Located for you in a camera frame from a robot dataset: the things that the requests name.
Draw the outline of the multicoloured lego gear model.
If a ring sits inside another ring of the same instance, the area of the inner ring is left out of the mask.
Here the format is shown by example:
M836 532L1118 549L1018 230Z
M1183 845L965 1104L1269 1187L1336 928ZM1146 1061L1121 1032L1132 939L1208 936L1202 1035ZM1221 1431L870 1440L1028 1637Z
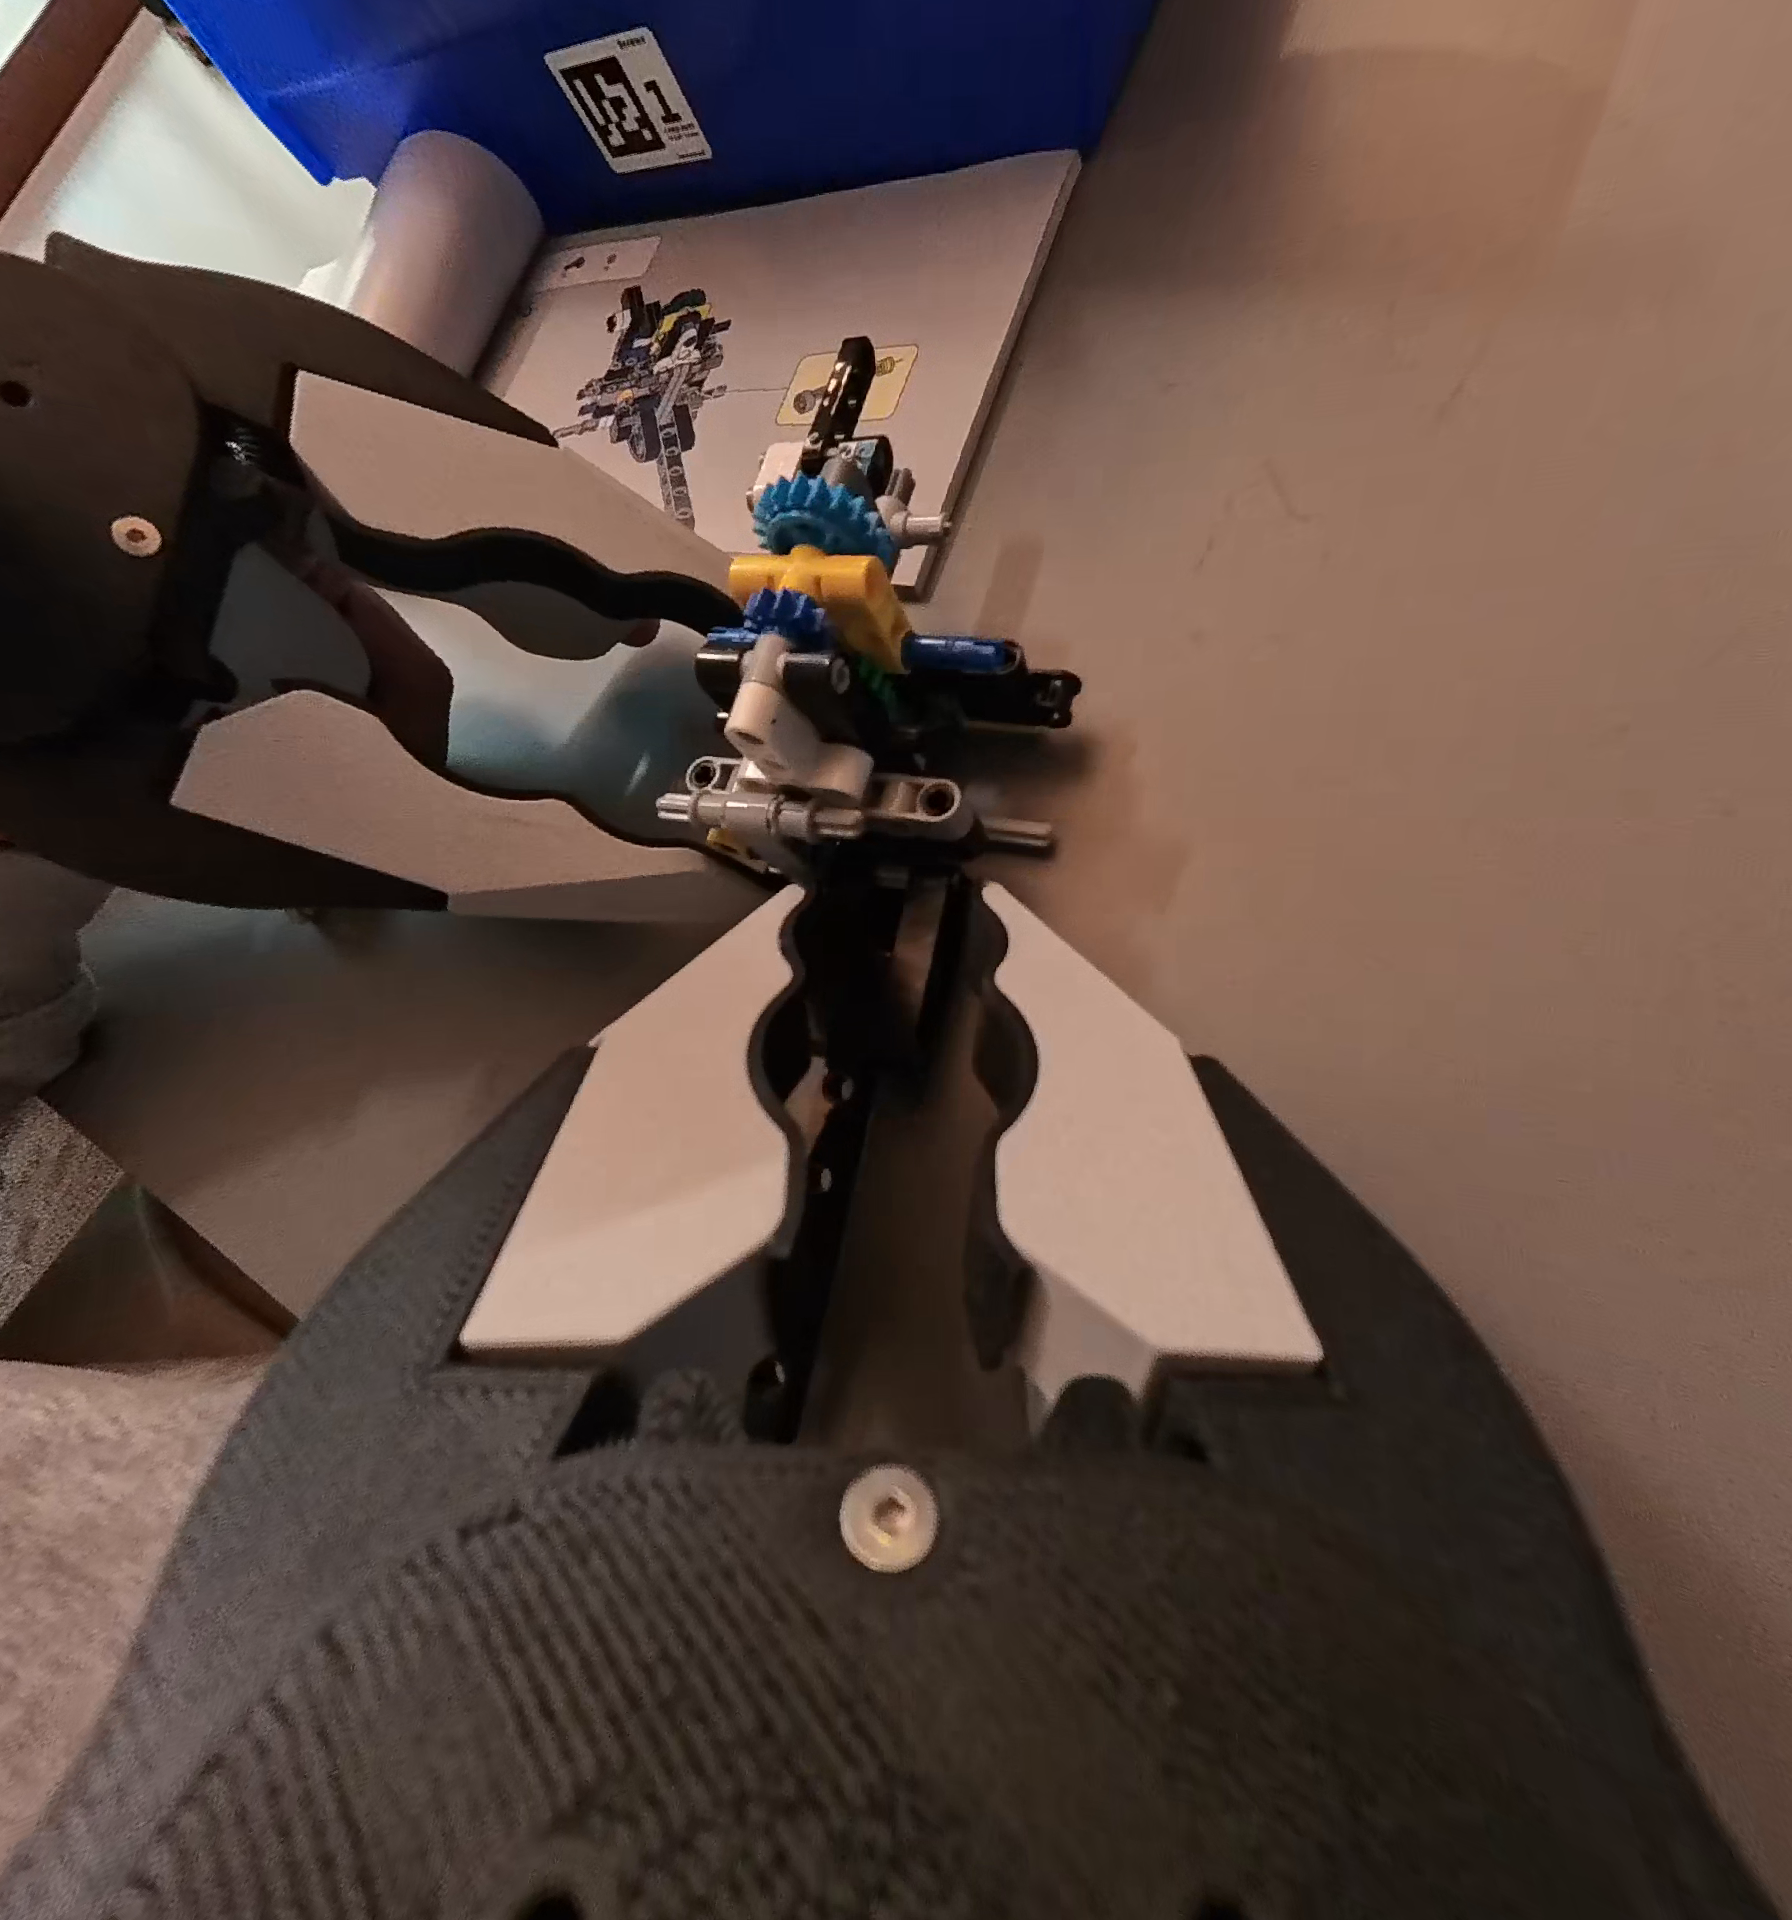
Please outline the multicoloured lego gear model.
M965 868L1052 847L1048 825L981 814L960 752L977 733L1066 732L1082 691L1016 640L913 629L893 565L950 528L913 512L890 441L860 433L873 376L870 340L847 338L803 441L766 456L747 496L756 549L729 565L735 620L693 655L725 752L658 804L708 850L803 891L799 989L761 1044L778 1097L813 1067L821 1090L801 1216L764 1264L769 1347L740 1404L759 1441L801 1426L876 1100L931 1065L957 996Z

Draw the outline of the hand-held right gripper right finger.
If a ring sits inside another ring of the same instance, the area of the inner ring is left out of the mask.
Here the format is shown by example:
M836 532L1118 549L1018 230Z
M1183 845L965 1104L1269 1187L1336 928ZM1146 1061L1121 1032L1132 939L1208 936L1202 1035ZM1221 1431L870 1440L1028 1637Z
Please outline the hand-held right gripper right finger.
M1293 1375L1323 1360L1178 1038L1003 883L973 921L971 1324L1025 1383Z

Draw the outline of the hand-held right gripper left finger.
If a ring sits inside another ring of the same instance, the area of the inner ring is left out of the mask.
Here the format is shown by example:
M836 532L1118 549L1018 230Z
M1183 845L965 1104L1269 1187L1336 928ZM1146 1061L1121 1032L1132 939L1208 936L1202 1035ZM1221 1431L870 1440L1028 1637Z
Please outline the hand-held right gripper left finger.
M482 1362L747 1364L807 1195L807 891L605 1027L460 1329Z

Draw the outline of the pale grey cylinder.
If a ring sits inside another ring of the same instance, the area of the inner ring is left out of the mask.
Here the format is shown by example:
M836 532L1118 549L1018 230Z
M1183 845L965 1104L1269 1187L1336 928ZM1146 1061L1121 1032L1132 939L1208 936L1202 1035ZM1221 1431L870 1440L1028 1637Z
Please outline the pale grey cylinder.
M475 375L547 236L524 183L476 142L412 132L378 183L327 300Z

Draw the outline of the black and white marker tag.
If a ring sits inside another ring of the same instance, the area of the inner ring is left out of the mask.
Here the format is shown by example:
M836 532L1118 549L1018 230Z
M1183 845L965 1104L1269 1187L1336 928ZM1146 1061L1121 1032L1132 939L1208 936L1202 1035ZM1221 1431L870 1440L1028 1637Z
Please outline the black and white marker tag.
M709 139L650 27L556 47L543 65L615 176L713 162Z

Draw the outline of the lego instruction booklet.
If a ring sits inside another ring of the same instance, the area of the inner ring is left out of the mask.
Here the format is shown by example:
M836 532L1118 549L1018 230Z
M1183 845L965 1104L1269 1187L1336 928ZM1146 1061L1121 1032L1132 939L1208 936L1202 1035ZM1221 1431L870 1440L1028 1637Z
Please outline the lego instruction booklet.
M793 464L836 350L867 338L857 428L908 472L908 520L950 522L1078 176L1010 158L782 205L553 237L485 385L558 444L727 553Z

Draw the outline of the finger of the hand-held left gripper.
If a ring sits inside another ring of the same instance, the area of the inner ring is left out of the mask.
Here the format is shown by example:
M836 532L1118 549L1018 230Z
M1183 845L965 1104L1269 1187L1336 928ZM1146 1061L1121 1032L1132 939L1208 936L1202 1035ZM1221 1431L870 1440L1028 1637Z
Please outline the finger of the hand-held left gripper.
M285 684L204 723L184 811L440 895L459 916L708 926L773 880L657 834L704 745L679 653L498 665L499 645L370 648L367 684Z
M340 564L532 656L598 658L650 622L739 624L721 549L553 443L302 371L288 448Z

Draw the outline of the brown wooden frame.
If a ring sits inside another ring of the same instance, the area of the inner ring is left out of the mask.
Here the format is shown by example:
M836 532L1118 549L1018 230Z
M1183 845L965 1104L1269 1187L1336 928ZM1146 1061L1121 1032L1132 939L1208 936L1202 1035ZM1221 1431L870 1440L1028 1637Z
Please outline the brown wooden frame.
M42 4L0 63L0 243L44 218L161 36L148 4Z

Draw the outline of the blue plastic bin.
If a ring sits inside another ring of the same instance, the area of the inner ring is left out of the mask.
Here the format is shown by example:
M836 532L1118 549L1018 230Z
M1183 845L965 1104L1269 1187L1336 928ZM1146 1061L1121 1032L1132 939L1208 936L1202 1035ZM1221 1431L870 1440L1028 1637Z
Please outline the blue plastic bin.
M1151 2L174 2L314 179L460 134L548 231L771 205L1100 141ZM543 57L650 27L714 158L615 176Z

